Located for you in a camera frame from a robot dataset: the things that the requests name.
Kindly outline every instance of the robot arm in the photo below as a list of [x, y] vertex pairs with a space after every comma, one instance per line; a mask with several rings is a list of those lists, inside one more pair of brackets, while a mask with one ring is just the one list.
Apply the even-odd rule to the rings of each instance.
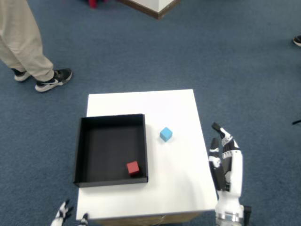
[[247, 226], [251, 214], [251, 207], [241, 206], [243, 178], [243, 157], [233, 136], [224, 128], [214, 123], [222, 139], [222, 160], [219, 152], [219, 142], [214, 138], [209, 152], [209, 165], [217, 190], [219, 200], [215, 207], [216, 223], [219, 226]]
[[[71, 216], [71, 211], [73, 207], [67, 208], [69, 200], [65, 201], [58, 212], [56, 213], [55, 219], [52, 221], [51, 226], [62, 226], [66, 219]], [[88, 225], [88, 214], [83, 216], [83, 219], [80, 221], [79, 226]]]

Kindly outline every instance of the white table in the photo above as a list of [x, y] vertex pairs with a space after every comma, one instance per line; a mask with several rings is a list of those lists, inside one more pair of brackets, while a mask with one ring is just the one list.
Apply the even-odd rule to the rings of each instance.
[[[91, 94], [87, 117], [145, 114], [149, 181], [79, 188], [76, 219], [213, 210], [217, 204], [193, 90]], [[166, 143], [164, 127], [173, 131]]]

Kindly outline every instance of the white shoe sole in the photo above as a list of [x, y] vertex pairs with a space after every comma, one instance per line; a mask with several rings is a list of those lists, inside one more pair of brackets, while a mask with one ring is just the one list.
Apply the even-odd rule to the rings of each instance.
[[23, 76], [16, 76], [15, 75], [15, 80], [18, 82], [23, 82], [26, 79], [28, 79], [30, 77], [30, 74], [28, 72], [25, 72], [25, 74]]
[[43, 86], [43, 87], [39, 87], [38, 85], [36, 85], [34, 88], [35, 88], [36, 91], [38, 91], [38, 92], [46, 92], [46, 91], [48, 91], [48, 90], [53, 89], [54, 87], [62, 86], [62, 85], [64, 85], [64, 84], [66, 84], [66, 83], [71, 79], [71, 77], [72, 77], [72, 72], [71, 72], [70, 76], [69, 76], [66, 80], [61, 81], [61, 82], [59, 82], [59, 83], [57, 83], [57, 84], [46, 85], [46, 86]]
[[301, 47], [301, 43], [296, 42], [294, 39], [293, 39], [293, 42], [294, 42], [297, 46]]

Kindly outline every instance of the robotic hand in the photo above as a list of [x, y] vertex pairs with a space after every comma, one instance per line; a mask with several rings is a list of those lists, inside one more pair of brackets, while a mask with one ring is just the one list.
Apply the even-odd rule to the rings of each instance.
[[209, 165], [219, 200], [215, 207], [217, 226], [247, 226], [251, 207], [239, 204], [243, 179], [243, 156], [230, 133], [214, 123], [222, 139], [222, 161], [219, 141], [214, 138], [209, 152]]
[[[69, 200], [63, 202], [60, 209], [58, 210], [55, 219], [52, 221], [51, 226], [62, 226], [66, 219], [71, 217], [71, 211], [73, 207], [67, 208]], [[83, 219], [80, 221], [79, 226], [87, 226], [88, 225], [88, 214], [83, 216]]]

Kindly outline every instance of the black sneaker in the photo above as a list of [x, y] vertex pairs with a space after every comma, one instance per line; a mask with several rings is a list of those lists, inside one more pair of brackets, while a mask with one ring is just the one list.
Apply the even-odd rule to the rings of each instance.
[[293, 42], [301, 47], [301, 35], [294, 37]]
[[15, 73], [15, 80], [18, 82], [23, 82], [30, 77], [28, 72], [19, 72], [17, 69], [12, 68], [13, 72]]
[[35, 86], [36, 91], [45, 92], [53, 89], [56, 86], [62, 86], [68, 82], [72, 77], [72, 71], [70, 68], [65, 68], [55, 71], [52, 79], [48, 81], [37, 81]]

